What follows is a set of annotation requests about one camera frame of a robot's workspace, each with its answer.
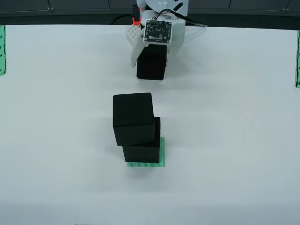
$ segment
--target gray wall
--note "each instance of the gray wall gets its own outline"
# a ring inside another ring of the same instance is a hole
[[[0,0],[0,17],[130,14],[136,0]],[[300,0],[190,0],[190,14],[300,16]]]

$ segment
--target green mat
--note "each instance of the green mat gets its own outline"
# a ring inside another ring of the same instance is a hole
[[[299,42],[299,37],[300,37],[300,31],[298,31],[298,37],[297,37],[297,68],[296,68],[296,79],[295,79],[295,87],[296,88],[300,88],[300,60],[299,60],[299,56],[300,56],[300,42]]]
[[[164,167],[165,166],[165,138],[160,138],[159,163],[127,162],[128,167]]]
[[[5,26],[0,26],[0,76],[6,71]]]

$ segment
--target stacked blocks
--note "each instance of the stacked blocks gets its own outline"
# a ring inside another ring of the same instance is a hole
[[[126,162],[159,163],[160,117],[151,93],[113,96],[113,130]]]

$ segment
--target wire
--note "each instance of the wire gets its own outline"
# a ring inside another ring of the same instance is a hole
[[[188,18],[188,17],[186,17],[186,16],[184,16],[184,15],[182,15],[182,14],[180,14],[180,13],[176,13],[175,11],[173,11],[173,10],[171,10],[171,9],[168,9],[168,8],[166,8],[166,9],[160,11],[160,12],[154,17],[154,19],[157,20],[158,17],[159,17],[160,15],[162,15],[164,12],[170,12],[170,13],[174,14],[175,16],[177,16],[178,18],[183,19],[183,20],[185,20],[185,21],[187,21],[187,22],[189,22],[189,23],[191,23],[191,24],[193,24],[193,25],[195,25],[195,26],[207,27],[206,24],[199,23],[199,22],[197,22],[197,21],[195,21],[195,20],[192,20],[192,19],[190,19],[190,18]]]
[[[157,20],[158,17],[159,17],[158,14],[156,14],[154,17],[152,17],[152,19],[156,19],[156,20]]]
[[[123,17],[128,17],[128,16],[133,17],[133,15],[120,15],[112,21],[111,25],[113,25],[117,20],[119,20]]]

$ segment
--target green tape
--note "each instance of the green tape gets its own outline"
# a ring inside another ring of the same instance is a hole
[[[297,68],[296,68],[296,79],[295,79],[295,87],[296,88],[300,88],[300,60],[299,60],[299,56],[300,56],[300,42],[299,42],[299,37],[300,37],[300,31],[298,31],[298,35],[297,35]]]
[[[6,72],[5,26],[0,26],[0,76]]]

